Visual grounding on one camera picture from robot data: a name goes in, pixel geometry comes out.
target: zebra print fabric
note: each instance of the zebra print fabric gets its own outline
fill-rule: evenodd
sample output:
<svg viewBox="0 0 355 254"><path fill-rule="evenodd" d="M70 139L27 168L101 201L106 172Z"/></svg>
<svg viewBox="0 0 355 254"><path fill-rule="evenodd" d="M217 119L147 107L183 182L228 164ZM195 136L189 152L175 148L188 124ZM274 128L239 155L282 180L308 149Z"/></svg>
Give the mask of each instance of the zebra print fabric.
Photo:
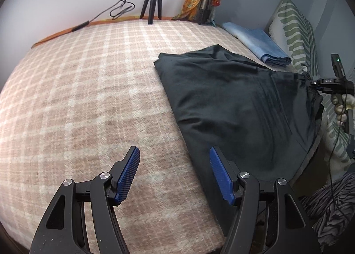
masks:
<svg viewBox="0 0 355 254"><path fill-rule="evenodd" d="M334 199L341 211L350 221L355 208L355 173L349 173L333 183ZM300 199L310 220L317 220L313 229L323 251L325 246L336 243L349 222L333 204L331 185L317 190L312 196Z"/></svg>

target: plaid blanket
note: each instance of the plaid blanket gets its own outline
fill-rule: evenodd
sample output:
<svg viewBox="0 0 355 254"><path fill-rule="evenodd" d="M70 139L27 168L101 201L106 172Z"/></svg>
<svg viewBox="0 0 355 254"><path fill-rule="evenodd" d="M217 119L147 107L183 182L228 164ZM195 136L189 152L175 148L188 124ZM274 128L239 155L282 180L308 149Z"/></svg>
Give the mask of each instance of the plaid blanket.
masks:
<svg viewBox="0 0 355 254"><path fill-rule="evenodd" d="M214 44L261 63L221 28L126 21L31 49L0 95L0 220L30 247L63 180L94 178L131 145L141 163L115 207L131 253L208 253L224 242L153 62ZM98 253L90 204L86 226Z"/></svg>

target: blue gripper pad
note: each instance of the blue gripper pad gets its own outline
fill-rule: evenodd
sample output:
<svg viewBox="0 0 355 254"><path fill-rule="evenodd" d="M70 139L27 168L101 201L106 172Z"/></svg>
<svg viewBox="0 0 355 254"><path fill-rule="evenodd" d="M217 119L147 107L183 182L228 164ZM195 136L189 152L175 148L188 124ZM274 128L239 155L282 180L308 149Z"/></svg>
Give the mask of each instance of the blue gripper pad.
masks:
<svg viewBox="0 0 355 254"><path fill-rule="evenodd" d="M217 151L215 147L211 148L211 150L209 151L209 162L211 164L214 176L217 180L219 189L222 193L223 199L227 200L228 203L233 206L236 202L236 197L233 192L233 183L237 180L237 177L235 176L234 172L228 174L225 166L221 161L220 156L217 154Z"/></svg>
<svg viewBox="0 0 355 254"><path fill-rule="evenodd" d="M117 194L115 200L121 203L127 198L128 192L131 188L133 178L137 172L139 162L141 160L141 154L139 149L136 147L129 157L128 162L123 170L120 179L117 182Z"/></svg>

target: pillow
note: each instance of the pillow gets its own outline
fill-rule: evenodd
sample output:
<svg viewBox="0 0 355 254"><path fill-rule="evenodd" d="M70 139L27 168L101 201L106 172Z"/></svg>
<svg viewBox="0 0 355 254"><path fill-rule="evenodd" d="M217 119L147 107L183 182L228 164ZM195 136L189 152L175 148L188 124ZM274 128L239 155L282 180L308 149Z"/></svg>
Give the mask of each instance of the pillow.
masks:
<svg viewBox="0 0 355 254"><path fill-rule="evenodd" d="M334 148L337 140L339 126L334 112L334 105L331 103L331 95L321 93L323 96L322 105L324 106L324 114L328 118L327 132L324 136L324 146L326 147L326 156L324 160L328 161L331 151ZM349 166L354 163L354 160L347 154L347 146L350 141L350 135L343 130L340 131L337 145L331 156L331 177L333 181L341 178L349 169Z"/></svg>
<svg viewBox="0 0 355 254"><path fill-rule="evenodd" d="M318 74L313 28L291 0L282 0L270 25L271 39L292 59L298 73Z"/></svg>

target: green patterned pillow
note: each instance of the green patterned pillow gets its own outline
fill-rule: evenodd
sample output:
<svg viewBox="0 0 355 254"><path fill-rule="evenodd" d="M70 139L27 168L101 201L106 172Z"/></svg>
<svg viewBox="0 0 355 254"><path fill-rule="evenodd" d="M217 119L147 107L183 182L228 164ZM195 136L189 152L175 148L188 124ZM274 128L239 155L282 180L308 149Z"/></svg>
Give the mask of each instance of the green patterned pillow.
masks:
<svg viewBox="0 0 355 254"><path fill-rule="evenodd" d="M283 0L269 28L271 39L292 59L298 73L318 75L312 25L291 0Z"/></svg>

